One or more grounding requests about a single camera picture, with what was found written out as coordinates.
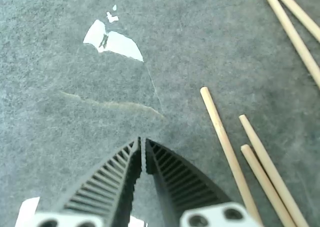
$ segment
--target wooden dowel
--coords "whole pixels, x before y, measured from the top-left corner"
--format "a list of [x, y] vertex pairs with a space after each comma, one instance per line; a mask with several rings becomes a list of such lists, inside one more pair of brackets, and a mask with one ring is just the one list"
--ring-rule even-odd
[[255, 177], [259, 181], [264, 193], [271, 202], [276, 214], [281, 220], [284, 227], [296, 227], [294, 221], [292, 220], [290, 214], [288, 213], [284, 203], [282, 203], [279, 195], [277, 194], [275, 188], [270, 182], [268, 176], [266, 175], [264, 169], [259, 164], [255, 154], [252, 152], [249, 145], [245, 144], [241, 146], [241, 152], [243, 153], [246, 161], [251, 167]]
[[285, 182], [281, 178], [277, 168], [275, 167], [274, 163], [272, 162], [270, 156], [268, 155], [264, 145], [260, 141], [258, 135], [256, 134], [254, 128], [251, 126], [247, 117], [243, 114], [239, 116], [241, 124], [248, 135], [251, 144], [259, 157], [262, 166], [264, 167], [267, 175], [269, 176], [271, 182], [273, 183], [276, 191], [278, 192], [279, 196], [281, 197], [285, 207], [289, 211], [290, 215], [293, 218], [293, 221], [298, 227], [309, 227], [307, 221], [305, 220], [304, 216], [302, 215], [297, 203], [295, 202], [294, 198], [290, 194]]
[[294, 16], [307, 28], [308, 31], [320, 42], [320, 28], [312, 18], [294, 1], [281, 0]]
[[236, 185], [239, 189], [239, 192], [242, 196], [244, 205], [245, 205], [246, 209], [248, 210], [248, 212], [251, 214], [251, 216], [259, 224], [261, 224], [261, 226], [263, 226], [258, 209], [257, 209], [256, 204], [254, 202], [254, 199], [250, 193], [246, 179], [244, 177], [244, 174], [242, 173], [239, 162], [238, 162], [237, 157], [235, 155], [235, 152], [231, 146], [231, 143], [229, 141], [229, 138], [227, 136], [225, 128], [221, 122], [217, 108], [214, 104], [214, 101], [213, 101], [211, 95], [210, 95], [210, 92], [207, 87], [202, 87], [200, 90], [200, 93], [203, 98], [206, 109], [210, 115], [215, 132], [216, 132], [216, 134], [219, 138], [219, 141], [221, 143], [225, 157], [226, 157], [226, 159], [229, 163], [229, 166], [231, 168], [234, 180], [235, 180]]
[[320, 69], [278, 0], [267, 0], [307, 70], [320, 89]]

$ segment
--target dowel tip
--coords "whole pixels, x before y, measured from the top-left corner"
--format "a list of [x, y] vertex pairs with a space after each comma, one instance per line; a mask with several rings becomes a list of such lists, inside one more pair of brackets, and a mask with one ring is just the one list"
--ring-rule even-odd
[[207, 91], [207, 90], [208, 90], [208, 87], [203, 86], [203, 87], [201, 87], [200, 92], [202, 92], [202, 91]]
[[240, 147], [240, 149], [241, 149], [242, 152], [245, 151], [245, 150], [247, 150], [248, 148], [250, 149], [250, 146], [249, 146], [248, 144], [244, 144], [244, 145], [242, 145], [242, 146]]

